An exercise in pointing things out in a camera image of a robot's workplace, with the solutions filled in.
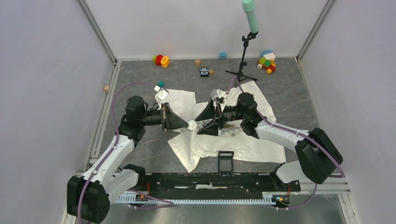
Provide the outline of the white floral t-shirt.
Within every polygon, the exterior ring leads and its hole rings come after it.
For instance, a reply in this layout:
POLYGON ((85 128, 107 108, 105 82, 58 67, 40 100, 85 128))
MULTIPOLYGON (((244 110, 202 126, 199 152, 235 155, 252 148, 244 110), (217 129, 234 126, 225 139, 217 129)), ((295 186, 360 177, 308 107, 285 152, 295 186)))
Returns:
MULTIPOLYGON (((195 93, 168 90, 163 102, 168 102, 172 111, 185 121, 193 120, 203 111, 206 103, 197 103, 195 93)), ((227 122, 218 136, 199 135, 198 130, 209 120, 198 121, 194 130, 178 129, 179 135, 168 144, 188 172, 193 171, 200 158, 217 156, 219 151, 233 151, 234 159, 251 162, 286 161, 283 146, 268 140, 247 136, 241 129, 241 121, 227 122)))

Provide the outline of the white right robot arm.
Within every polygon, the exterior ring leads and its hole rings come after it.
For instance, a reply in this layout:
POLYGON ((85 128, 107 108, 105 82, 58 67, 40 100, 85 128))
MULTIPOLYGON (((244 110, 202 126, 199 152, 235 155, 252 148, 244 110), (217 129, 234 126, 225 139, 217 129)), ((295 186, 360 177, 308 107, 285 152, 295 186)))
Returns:
POLYGON ((275 190, 284 189, 288 183, 307 178, 313 183, 323 184, 329 177, 343 178, 343 157, 328 135, 320 128, 311 131, 291 128, 271 121, 257 110, 253 94, 239 94, 235 106, 221 107, 223 98, 210 100, 195 121, 208 120, 198 134, 217 136, 227 121, 241 120, 242 131, 256 139, 268 140, 293 150, 297 161, 277 166, 270 177, 275 190))

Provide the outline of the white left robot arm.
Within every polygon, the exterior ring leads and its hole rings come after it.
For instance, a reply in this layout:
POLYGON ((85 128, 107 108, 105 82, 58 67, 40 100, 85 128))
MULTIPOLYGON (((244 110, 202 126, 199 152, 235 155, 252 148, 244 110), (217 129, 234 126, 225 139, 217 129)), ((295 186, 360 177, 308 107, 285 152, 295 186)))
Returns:
POLYGON ((141 96, 133 96, 127 100, 125 110, 106 151, 80 177, 73 176, 68 181, 66 211, 69 215, 99 224, 107 216, 110 205, 125 191, 147 190, 145 168, 128 164, 118 175, 114 173, 138 145, 146 126, 161 125, 165 131, 188 127, 187 121, 177 116, 169 103, 161 104, 159 110, 150 110, 141 96))

